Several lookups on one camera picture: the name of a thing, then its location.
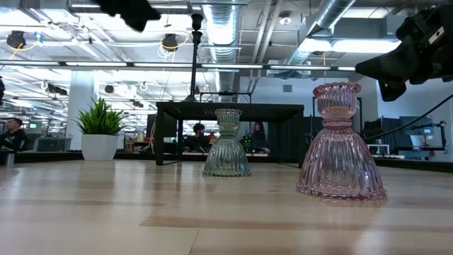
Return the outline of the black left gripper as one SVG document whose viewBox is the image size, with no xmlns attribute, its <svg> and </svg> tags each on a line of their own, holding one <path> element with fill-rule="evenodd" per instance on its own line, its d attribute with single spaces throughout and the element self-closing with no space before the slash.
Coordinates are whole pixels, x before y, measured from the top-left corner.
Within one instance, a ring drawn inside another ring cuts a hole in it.
<svg viewBox="0 0 453 255">
<path fill-rule="evenodd" d="M 100 10 L 109 16 L 120 13 L 118 0 L 93 0 L 100 6 Z M 158 21 L 161 13 L 153 8 L 147 0 L 129 0 L 122 7 L 122 19 L 133 30 L 143 32 L 148 21 Z"/>
</svg>

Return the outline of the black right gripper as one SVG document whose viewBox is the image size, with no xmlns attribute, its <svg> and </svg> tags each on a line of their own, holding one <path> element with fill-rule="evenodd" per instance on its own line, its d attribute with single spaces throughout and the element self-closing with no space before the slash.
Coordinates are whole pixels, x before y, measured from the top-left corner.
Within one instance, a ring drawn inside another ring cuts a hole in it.
<svg viewBox="0 0 453 255">
<path fill-rule="evenodd" d="M 452 5 L 439 4 L 407 17 L 396 30 L 395 50 L 355 65 L 355 71 L 378 80 L 383 101 L 395 101 L 406 84 L 428 79 L 452 80 Z"/>
</svg>

